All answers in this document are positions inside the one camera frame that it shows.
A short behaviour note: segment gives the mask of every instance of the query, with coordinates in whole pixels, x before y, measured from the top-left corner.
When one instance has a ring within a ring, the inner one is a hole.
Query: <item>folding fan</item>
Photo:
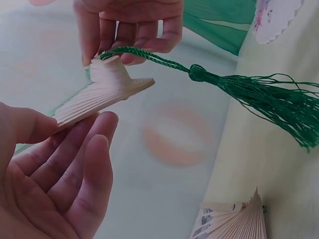
[[[88,72],[91,83],[54,110],[53,117],[59,126],[57,132],[155,83],[153,78],[131,79],[119,56],[104,60],[94,58]],[[20,145],[15,154],[30,146]]]
[[[203,203],[190,239],[267,239],[258,191],[244,203]]]

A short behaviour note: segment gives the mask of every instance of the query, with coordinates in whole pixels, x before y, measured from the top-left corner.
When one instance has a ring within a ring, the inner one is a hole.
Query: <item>tassel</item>
[[[296,139],[307,152],[310,147],[319,144],[319,92],[301,89],[308,85],[318,87],[311,82],[296,82],[286,74],[272,74],[269,76],[218,76],[207,72],[199,65],[192,65],[189,69],[183,65],[163,59],[151,52],[135,47],[118,47],[100,55],[104,60],[117,53],[130,53],[155,63],[171,67],[188,73],[191,80],[207,82],[219,87],[243,107],[256,116],[276,124]],[[275,76],[285,76],[289,81],[278,81]],[[293,84],[296,89],[285,89],[275,84]],[[254,108],[263,116],[249,108]]]

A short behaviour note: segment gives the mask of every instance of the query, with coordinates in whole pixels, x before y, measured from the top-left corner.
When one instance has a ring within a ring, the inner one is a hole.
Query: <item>green cloth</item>
[[[256,0],[185,0],[183,24],[216,46],[238,55],[255,10]]]

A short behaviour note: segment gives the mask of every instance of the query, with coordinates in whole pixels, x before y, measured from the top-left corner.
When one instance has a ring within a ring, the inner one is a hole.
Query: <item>tassel knot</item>
[[[192,81],[207,82],[215,86],[218,85],[220,80],[220,76],[212,74],[206,71],[202,66],[196,65],[196,64],[191,65],[188,72],[188,76],[190,77]]]

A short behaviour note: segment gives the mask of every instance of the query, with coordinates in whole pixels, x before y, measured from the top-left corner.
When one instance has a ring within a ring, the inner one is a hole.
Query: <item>hand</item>
[[[183,7],[183,0],[74,0],[83,65],[97,53],[119,46],[170,52],[182,37]],[[157,38],[159,20],[163,20],[161,38]],[[127,65],[145,62],[131,54],[123,54],[121,60]]]
[[[91,239],[112,187],[111,112],[54,136],[56,120],[0,103],[0,234],[6,239]],[[16,143],[36,143],[12,158]]]

